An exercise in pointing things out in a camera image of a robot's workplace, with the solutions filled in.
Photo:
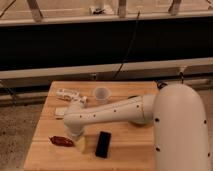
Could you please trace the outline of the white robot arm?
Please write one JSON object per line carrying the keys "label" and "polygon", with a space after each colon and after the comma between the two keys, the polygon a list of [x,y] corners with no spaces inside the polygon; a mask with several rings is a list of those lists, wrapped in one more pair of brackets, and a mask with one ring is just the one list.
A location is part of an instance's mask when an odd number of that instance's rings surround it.
{"label": "white robot arm", "polygon": [[74,139],[86,125],[122,121],[153,122],[156,171],[211,171],[206,111],[190,86],[170,84],[156,95],[68,109],[63,119]]}

